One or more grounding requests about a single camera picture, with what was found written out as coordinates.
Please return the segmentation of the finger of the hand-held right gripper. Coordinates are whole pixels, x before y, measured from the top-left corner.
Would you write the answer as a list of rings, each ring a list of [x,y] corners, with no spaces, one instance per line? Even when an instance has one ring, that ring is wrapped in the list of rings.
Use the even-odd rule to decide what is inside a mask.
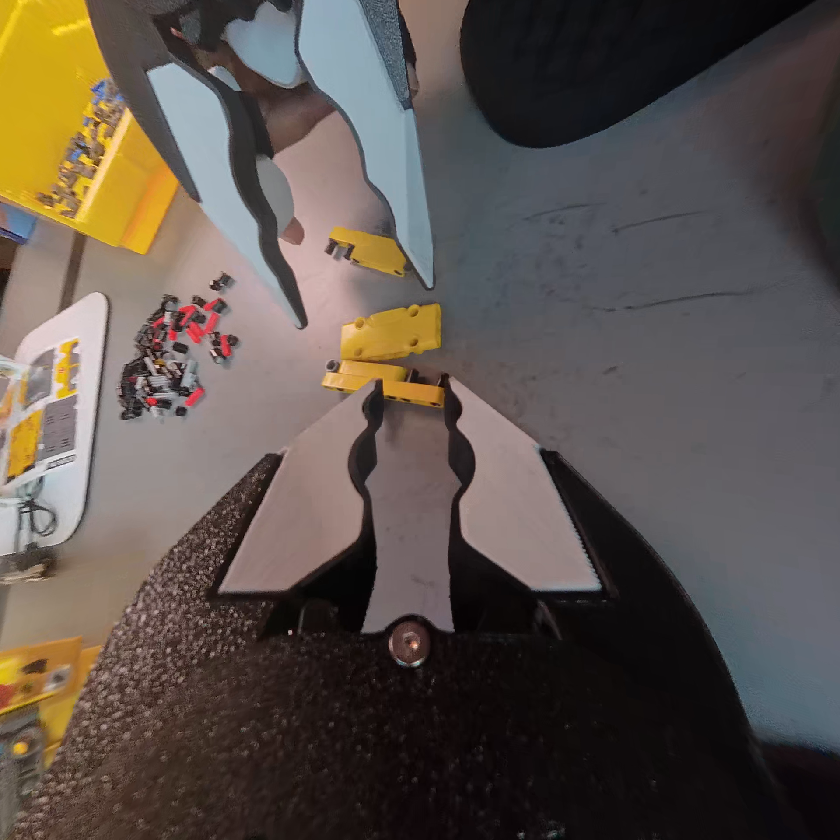
[[[434,240],[398,2],[301,2],[296,50],[311,85],[349,125],[364,179],[388,210],[409,266],[425,289],[434,289]]]
[[[288,179],[257,151],[244,95],[180,61],[146,71],[197,202],[250,264],[296,329],[308,317],[280,239],[295,218]]]

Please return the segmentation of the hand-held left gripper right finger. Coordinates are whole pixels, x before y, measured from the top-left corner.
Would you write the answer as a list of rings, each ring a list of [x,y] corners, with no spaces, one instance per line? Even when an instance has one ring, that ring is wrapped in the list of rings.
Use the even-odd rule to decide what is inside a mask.
[[[556,605],[603,599],[603,580],[543,448],[454,377],[444,384],[448,540],[456,632],[554,627]]]

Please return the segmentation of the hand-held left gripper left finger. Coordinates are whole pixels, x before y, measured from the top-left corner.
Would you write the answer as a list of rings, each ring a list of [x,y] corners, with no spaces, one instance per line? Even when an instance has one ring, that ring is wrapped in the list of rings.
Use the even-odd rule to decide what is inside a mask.
[[[217,597],[271,601],[269,624],[302,629],[312,605],[360,632],[376,575],[371,495],[384,383],[371,380],[270,458],[273,470],[217,573]]]

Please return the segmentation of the yellow lego beam assembly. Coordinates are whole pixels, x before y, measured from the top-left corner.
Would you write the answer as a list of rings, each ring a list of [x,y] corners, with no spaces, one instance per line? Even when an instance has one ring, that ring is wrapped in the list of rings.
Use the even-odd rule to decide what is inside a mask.
[[[437,409],[443,408],[445,403],[442,386],[421,381],[415,369],[384,362],[330,360],[326,363],[322,387],[351,394],[372,381],[381,381],[384,398],[395,403]]]
[[[333,259],[392,277],[404,278],[410,270],[394,239],[351,228],[334,227],[324,252]]]

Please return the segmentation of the yellow lego panel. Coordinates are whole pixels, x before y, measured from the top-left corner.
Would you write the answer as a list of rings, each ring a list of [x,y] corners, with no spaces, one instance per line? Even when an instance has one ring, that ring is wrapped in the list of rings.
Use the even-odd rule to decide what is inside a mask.
[[[437,350],[442,344],[439,304],[413,304],[358,317],[341,328],[342,361],[382,362]]]

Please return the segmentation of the dark lego pieces heap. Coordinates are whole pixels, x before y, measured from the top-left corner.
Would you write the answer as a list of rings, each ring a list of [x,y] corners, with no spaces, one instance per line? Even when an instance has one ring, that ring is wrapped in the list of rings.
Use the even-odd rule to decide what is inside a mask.
[[[68,218],[79,214],[126,112],[125,100],[110,77],[96,82],[90,93],[80,130],[68,141],[53,185],[36,195],[42,207]]]

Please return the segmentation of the pile of small lego parts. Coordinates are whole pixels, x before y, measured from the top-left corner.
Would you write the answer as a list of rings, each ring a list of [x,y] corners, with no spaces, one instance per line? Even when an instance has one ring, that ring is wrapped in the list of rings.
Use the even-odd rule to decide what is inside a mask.
[[[132,359],[122,367],[116,393],[124,422],[145,414],[183,418],[202,401],[206,389],[198,370],[199,352],[228,367],[240,344],[221,325],[229,311],[224,294],[234,284],[231,275],[221,272],[209,285],[210,297],[161,297],[135,334]]]

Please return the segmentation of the printed lego leaflet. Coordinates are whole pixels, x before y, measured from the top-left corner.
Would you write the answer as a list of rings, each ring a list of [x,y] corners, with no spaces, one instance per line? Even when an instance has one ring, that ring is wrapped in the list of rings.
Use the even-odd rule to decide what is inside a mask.
[[[10,492],[77,460],[79,339],[32,362],[1,361],[1,487]]]

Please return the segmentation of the person's right hand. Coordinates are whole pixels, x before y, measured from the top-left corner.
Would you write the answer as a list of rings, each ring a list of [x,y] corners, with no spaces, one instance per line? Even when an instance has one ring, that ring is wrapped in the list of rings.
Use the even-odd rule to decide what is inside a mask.
[[[308,82],[293,88],[267,82],[257,87],[254,96],[266,124],[273,156],[302,141],[335,112],[331,102]]]

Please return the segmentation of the yellow plastic bin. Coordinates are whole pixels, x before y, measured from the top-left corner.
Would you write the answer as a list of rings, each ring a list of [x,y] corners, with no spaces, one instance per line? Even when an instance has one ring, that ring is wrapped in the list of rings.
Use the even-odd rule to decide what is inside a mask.
[[[126,106],[74,218],[42,207],[91,87],[110,77],[82,1],[1,2],[2,201],[106,245],[149,252],[177,180]]]

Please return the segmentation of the blue plastic bin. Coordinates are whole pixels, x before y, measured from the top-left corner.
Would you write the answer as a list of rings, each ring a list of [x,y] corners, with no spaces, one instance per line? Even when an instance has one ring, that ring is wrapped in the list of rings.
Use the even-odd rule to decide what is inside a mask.
[[[1,201],[1,236],[18,245],[26,245],[34,233],[36,216],[19,206]]]

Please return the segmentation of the black padded wrist rest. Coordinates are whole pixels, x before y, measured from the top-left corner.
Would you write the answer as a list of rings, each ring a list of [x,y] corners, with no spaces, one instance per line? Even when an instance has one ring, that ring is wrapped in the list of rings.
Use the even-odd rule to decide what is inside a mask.
[[[809,1],[470,1],[459,54],[477,109],[530,149],[601,132]]]

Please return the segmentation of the white board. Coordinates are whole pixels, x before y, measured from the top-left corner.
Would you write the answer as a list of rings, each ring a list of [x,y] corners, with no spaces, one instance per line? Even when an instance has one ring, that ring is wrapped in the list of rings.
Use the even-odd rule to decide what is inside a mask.
[[[33,544],[46,548],[60,545],[81,523],[88,503],[109,315],[107,297],[92,292],[28,333],[11,358],[27,364],[54,344],[79,339],[77,460],[2,492],[3,556]]]

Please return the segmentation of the person's green hoodie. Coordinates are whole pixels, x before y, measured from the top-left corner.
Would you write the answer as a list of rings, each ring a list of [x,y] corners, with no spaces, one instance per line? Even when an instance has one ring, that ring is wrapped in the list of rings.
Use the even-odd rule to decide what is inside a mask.
[[[806,199],[808,223],[815,243],[839,278],[839,111],[826,117]]]

